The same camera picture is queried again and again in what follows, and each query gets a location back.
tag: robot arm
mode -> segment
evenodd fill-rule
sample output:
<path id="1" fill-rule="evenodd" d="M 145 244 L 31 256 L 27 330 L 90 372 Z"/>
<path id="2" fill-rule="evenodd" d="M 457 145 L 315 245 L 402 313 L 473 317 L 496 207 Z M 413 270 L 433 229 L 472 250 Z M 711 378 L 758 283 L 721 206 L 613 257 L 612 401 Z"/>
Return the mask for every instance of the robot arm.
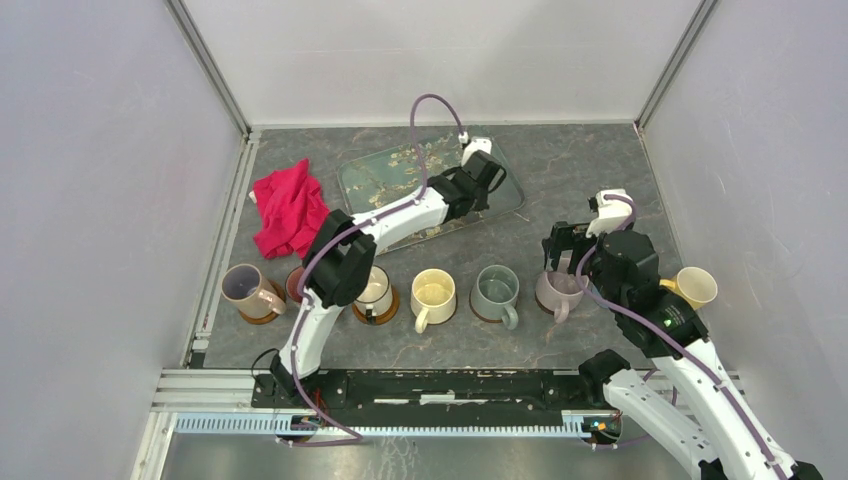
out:
<path id="1" fill-rule="evenodd" d="M 304 265 L 339 233 L 354 225 L 366 225 L 321 257 L 307 280 L 305 293 L 314 299 L 314 304 L 304 302 L 298 313 L 295 329 L 298 324 L 303 325 L 297 346 L 293 345 L 292 334 L 271 365 L 275 379 L 289 393 L 294 393 L 291 352 L 296 353 L 298 378 L 318 370 L 333 324 L 344 307 L 365 289 L 377 252 L 425 228 L 488 208 L 488 194 L 506 177 L 506 171 L 491 156 L 491 147 L 489 139 L 472 138 L 464 147 L 461 165 L 430 178 L 421 198 L 411 194 L 353 217 L 341 210 L 330 213 L 304 258 Z M 398 210 L 410 202 L 409 207 Z M 339 246 L 347 247 L 347 251 L 342 252 Z"/>
<path id="2" fill-rule="evenodd" d="M 590 201 L 593 208 L 597 205 Z M 699 426 L 651 392 L 629 364 L 609 350 L 580 367 L 595 402 L 607 402 L 634 418 L 693 478 L 821 479 L 814 466 L 796 462 L 784 451 L 756 418 L 731 382 L 692 307 L 660 288 L 659 257 L 646 235 L 628 229 L 597 234 L 591 231 L 591 224 L 560 222 L 542 245 L 546 263 L 558 258 L 560 251 L 572 250 L 570 273 L 576 273 L 578 261 L 595 249 L 584 273 L 604 300 L 618 306 L 613 308 L 615 321 L 624 336 L 680 390 Z M 621 307 L 656 328 L 625 315 Z M 681 355 L 655 330 L 680 344 L 687 354 Z M 763 439 L 763 445 L 752 432 Z M 773 461 L 766 457 L 766 449 Z"/>
<path id="3" fill-rule="evenodd" d="M 409 197 L 402 198 L 380 209 L 354 215 L 353 221 L 355 223 L 370 222 L 370 219 L 376 217 L 379 213 L 387 211 L 398 205 L 402 205 L 414 196 L 415 194 L 412 194 Z M 424 196 L 417 205 L 368 225 L 362 229 L 362 234 L 373 238 L 374 247 L 371 251 L 379 252 L 398 240 L 403 239 L 407 235 L 411 235 L 425 228 L 441 225 L 445 221 L 447 212 L 448 204 L 444 202 L 444 197 L 442 197 L 433 188 L 427 188 L 424 192 Z M 373 258 L 374 257 L 372 255 L 370 257 L 370 262 L 362 262 L 362 265 L 367 265 L 368 267 L 366 273 L 371 269 Z M 315 299 L 323 300 L 326 298 L 326 293 L 322 297 L 318 294 L 318 292 L 316 292 L 316 290 L 310 287 L 306 288 L 306 293 Z M 318 370 L 318 366 L 321 363 L 321 352 L 324 350 L 324 344 L 327 342 L 330 331 L 336 323 L 336 319 L 341 311 L 346 305 L 352 303 L 352 301 L 353 300 L 351 299 L 350 301 L 347 301 L 347 303 L 328 306 L 324 306 L 322 303 L 316 303 L 315 305 L 310 306 L 301 306 L 301 308 L 311 307 L 311 309 L 306 316 L 298 315 L 300 321 L 305 322 L 300 338 L 298 339 L 298 350 L 296 355 L 298 362 L 297 374 L 299 378 L 309 376 Z M 283 366 L 289 373 L 292 371 L 291 354 L 289 353 L 292 348 L 292 340 L 293 335 L 290 335 L 285 347 L 283 347 L 280 351 L 280 359 Z"/>

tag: white wall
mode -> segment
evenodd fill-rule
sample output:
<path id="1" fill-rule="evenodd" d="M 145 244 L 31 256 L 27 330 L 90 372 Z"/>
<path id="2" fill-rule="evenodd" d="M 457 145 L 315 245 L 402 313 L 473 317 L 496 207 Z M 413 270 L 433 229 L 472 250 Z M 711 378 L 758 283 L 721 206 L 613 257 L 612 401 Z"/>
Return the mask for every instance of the white wall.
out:
<path id="1" fill-rule="evenodd" d="M 698 1 L 186 3 L 251 123 L 362 125 L 633 120 Z"/>
<path id="2" fill-rule="evenodd" d="M 163 2 L 4 2 L 0 478 L 126 478 L 239 135 Z"/>
<path id="3" fill-rule="evenodd" d="M 723 358 L 777 441 L 843 478 L 848 3 L 721 2 L 647 127 Z"/>

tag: mug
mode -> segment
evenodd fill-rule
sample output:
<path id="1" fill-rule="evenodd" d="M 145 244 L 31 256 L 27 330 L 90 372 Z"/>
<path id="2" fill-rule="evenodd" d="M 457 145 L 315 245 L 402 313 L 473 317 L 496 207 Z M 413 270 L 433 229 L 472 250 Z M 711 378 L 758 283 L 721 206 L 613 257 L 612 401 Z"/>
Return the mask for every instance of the mug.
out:
<path id="1" fill-rule="evenodd" d="M 297 293 L 297 282 L 300 281 L 300 277 L 303 276 L 303 266 L 297 267 L 291 272 L 289 272 L 289 276 L 286 277 L 286 295 L 292 299 L 292 301 L 298 305 L 303 301 L 303 297 Z"/>
<path id="2" fill-rule="evenodd" d="M 247 263 L 227 270 L 221 279 L 221 294 L 248 323 L 268 323 L 286 311 L 283 289 Z"/>
<path id="3" fill-rule="evenodd" d="M 582 280 L 588 282 L 589 277 L 583 275 Z M 542 272 L 536 281 L 536 303 L 542 310 L 552 314 L 556 323 L 564 322 L 582 298 L 583 290 L 580 290 L 574 275 Z"/>
<path id="4" fill-rule="evenodd" d="M 703 268 L 686 267 L 671 280 L 660 280 L 660 286 L 672 291 L 672 293 L 683 297 L 693 310 L 715 300 L 718 296 L 718 284 Z"/>
<path id="5" fill-rule="evenodd" d="M 415 331 L 424 333 L 427 325 L 445 323 L 456 312 L 456 284 L 444 270 L 431 268 L 412 281 L 412 313 Z"/>
<path id="6" fill-rule="evenodd" d="M 353 313 L 361 322 L 382 325 L 395 316 L 399 303 L 389 275 L 374 266 L 368 274 L 365 290 L 353 302 Z"/>
<path id="7" fill-rule="evenodd" d="M 471 311 L 480 320 L 503 323 L 507 330 L 518 326 L 518 275 L 503 265 L 483 269 L 471 290 Z"/>

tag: cable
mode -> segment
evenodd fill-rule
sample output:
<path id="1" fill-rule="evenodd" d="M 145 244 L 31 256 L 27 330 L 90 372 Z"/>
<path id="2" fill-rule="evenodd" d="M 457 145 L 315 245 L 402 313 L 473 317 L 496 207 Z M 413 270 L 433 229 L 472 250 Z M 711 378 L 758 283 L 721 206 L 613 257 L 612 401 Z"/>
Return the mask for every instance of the cable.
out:
<path id="1" fill-rule="evenodd" d="M 606 200 L 619 200 L 630 205 L 630 216 L 628 216 L 627 219 L 622 222 L 622 224 L 618 228 L 616 228 L 616 230 L 624 228 L 633 218 L 635 218 L 636 205 L 630 198 L 621 195 L 615 195 L 612 193 L 604 195 L 604 198 Z M 695 365 L 696 367 L 698 367 L 698 369 L 704 372 L 704 374 L 709 377 L 710 380 L 712 380 L 715 386 L 718 387 L 717 389 L 724 394 L 725 398 L 727 398 L 727 401 L 728 403 L 730 403 L 730 406 L 733 407 L 733 410 L 742 420 L 742 423 L 745 424 L 745 428 L 748 430 L 751 436 L 754 437 L 754 441 L 757 443 L 757 446 L 760 447 L 760 450 L 763 452 L 763 455 L 765 455 L 768 463 L 774 468 L 774 471 L 777 474 L 778 478 L 780 478 L 781 480 L 788 480 L 786 473 L 783 471 L 783 467 L 776 463 L 774 454 L 772 453 L 768 444 L 766 444 L 765 439 L 763 439 L 762 435 L 760 435 L 760 432 L 757 431 L 757 428 L 754 426 L 754 423 L 751 421 L 751 418 L 748 416 L 747 413 L 745 413 L 745 410 L 742 408 L 742 405 L 739 404 L 739 401 L 736 399 L 736 397 L 732 393 L 730 393 L 730 391 L 726 387 L 723 386 L 721 378 L 716 375 L 715 372 L 713 372 L 706 364 L 704 364 L 704 362 L 699 360 L 698 357 L 689 353 L 682 345 L 680 345 L 673 338 L 671 338 L 670 335 L 668 335 L 667 333 L 662 331 L 662 329 L 651 323 L 648 319 L 632 310 L 622 307 L 621 305 L 607 301 L 600 295 L 597 295 L 595 294 L 595 292 L 591 291 L 588 288 L 588 284 L 583 284 L 583 282 L 581 281 L 583 276 L 583 267 L 586 265 L 586 262 L 589 260 L 589 258 L 594 255 L 596 249 L 597 245 L 592 246 L 592 248 L 590 248 L 589 251 L 587 251 L 586 254 L 583 255 L 583 258 L 580 259 L 580 262 L 577 263 L 576 278 L 577 285 L 580 286 L 580 290 L 582 290 L 584 294 L 589 295 L 593 300 L 595 300 L 595 302 L 598 303 L 598 305 L 607 307 L 612 311 L 627 315 L 633 320 L 636 320 L 637 322 L 639 322 L 639 324 L 641 324 L 642 326 L 653 332 L 655 335 L 660 337 L 662 341 L 667 343 L 671 348 L 680 353 L 685 359 L 692 362 L 693 365 Z"/>
<path id="2" fill-rule="evenodd" d="M 303 385 L 300 382 L 300 378 L 298 377 L 298 374 L 297 374 L 297 341 L 300 339 L 301 330 L 303 330 L 305 315 L 315 305 L 315 299 L 312 298 L 312 296 L 309 295 L 305 291 L 305 286 L 306 286 L 306 282 L 309 280 L 309 277 L 312 275 L 312 271 L 315 269 L 315 266 L 318 264 L 318 262 L 322 258 L 324 258 L 324 255 L 326 255 L 327 252 L 329 252 L 332 248 L 334 248 L 336 245 L 338 245 L 340 242 L 342 242 L 345 238 L 349 237 L 350 235 L 353 235 L 355 232 L 358 232 L 359 230 L 362 230 L 367 225 L 370 225 L 372 221 L 375 221 L 375 220 L 379 221 L 383 218 L 386 218 L 389 215 L 392 215 L 392 214 L 397 213 L 401 210 L 404 210 L 404 209 L 416 204 L 417 202 L 419 202 L 421 200 L 421 198 L 424 197 L 424 193 L 427 191 L 427 164 L 424 162 L 424 154 L 421 152 L 421 146 L 418 144 L 418 135 L 417 135 L 417 132 L 415 131 L 415 112 L 418 110 L 418 105 L 422 101 L 424 101 L 428 98 L 438 100 L 445 107 L 447 107 L 448 111 L 450 111 L 451 115 L 453 116 L 454 120 L 456 121 L 456 125 L 457 125 L 457 129 L 459 130 L 459 134 L 460 135 L 465 134 L 465 129 L 462 126 L 462 122 L 459 120 L 459 115 L 457 115 L 456 110 L 454 110 L 453 106 L 451 106 L 451 104 L 448 103 L 447 100 L 445 100 L 444 98 L 442 98 L 439 95 L 436 95 L 435 93 L 425 93 L 425 94 L 421 95 L 420 97 L 416 98 L 415 101 L 412 103 L 412 109 L 409 112 L 409 134 L 410 134 L 410 137 L 412 139 L 412 145 L 415 147 L 415 154 L 418 157 L 418 166 L 421 168 L 421 189 L 418 191 L 418 193 L 415 195 L 415 197 L 412 198 L 411 200 L 404 202 L 400 205 L 397 205 L 395 207 L 392 207 L 392 208 L 390 208 L 390 209 L 388 209 L 384 212 L 381 212 L 381 213 L 375 215 L 374 217 L 369 218 L 367 222 L 356 224 L 356 225 L 348 228 L 347 230 L 343 231 L 342 233 L 338 234 L 335 238 L 333 238 L 329 242 L 327 242 L 327 244 L 324 245 L 318 251 L 318 253 L 315 255 L 315 257 L 312 258 L 312 260 L 309 262 L 309 264 L 306 265 L 306 268 L 304 268 L 304 270 L 303 270 L 303 275 L 301 275 L 300 280 L 297 282 L 297 293 L 299 293 L 303 297 L 303 301 L 301 302 L 301 309 L 300 309 L 300 312 L 298 314 L 297 320 L 295 320 L 294 332 L 292 332 L 292 346 L 291 346 L 291 369 L 292 369 L 292 371 L 291 371 L 291 374 L 292 374 L 292 377 L 294 379 L 294 386 L 297 389 L 297 392 L 298 392 L 298 394 L 300 394 L 303 401 L 306 402 L 306 404 L 309 406 L 309 408 L 314 410 L 315 413 L 319 417 L 324 419 L 324 421 L 326 421 L 330 425 L 338 428 L 339 430 L 347 433 L 348 435 L 353 436 L 353 438 L 346 438 L 346 439 L 341 439 L 341 440 L 329 440 L 329 441 L 325 441 L 325 442 L 309 442 L 309 443 L 289 442 L 289 446 L 328 447 L 328 446 L 339 446 L 339 445 L 352 445 L 352 444 L 356 444 L 356 443 L 359 443 L 360 441 L 362 441 L 362 438 L 363 438 L 362 435 L 360 435 L 359 433 L 353 431 L 352 429 L 342 425 L 341 423 L 339 423 L 338 421 L 336 421 L 335 419 L 333 419 L 332 417 L 330 417 L 329 415 L 327 415 L 326 413 L 321 411 L 321 409 L 318 407 L 318 405 L 315 405 L 315 403 L 313 403 L 312 400 L 309 398 L 309 395 L 307 395 L 306 391 L 303 388 Z"/>
<path id="3" fill-rule="evenodd" d="M 254 382 L 257 382 L 257 383 L 259 382 L 259 379 L 256 378 L 256 374 L 253 373 L 254 369 L 256 368 L 256 364 L 259 363 L 259 360 L 262 360 L 262 357 L 264 357 L 265 355 L 268 355 L 269 353 L 271 353 L 273 351 L 280 353 L 279 348 L 269 348 L 268 350 L 265 350 L 264 352 L 260 353 L 259 356 L 256 357 L 256 360 L 253 361 L 253 365 L 250 366 L 250 376 L 253 377 Z"/>

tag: pink towel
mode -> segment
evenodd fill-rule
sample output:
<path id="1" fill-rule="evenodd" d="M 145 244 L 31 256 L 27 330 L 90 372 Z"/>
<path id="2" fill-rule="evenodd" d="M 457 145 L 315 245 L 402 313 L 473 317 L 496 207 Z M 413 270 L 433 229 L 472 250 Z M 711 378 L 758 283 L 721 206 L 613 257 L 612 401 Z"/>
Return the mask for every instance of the pink towel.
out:
<path id="1" fill-rule="evenodd" d="M 321 184 L 309 175 L 309 159 L 278 170 L 253 184 L 262 230 L 253 236 L 259 252 L 274 258 L 297 252 L 306 256 L 330 211 Z"/>

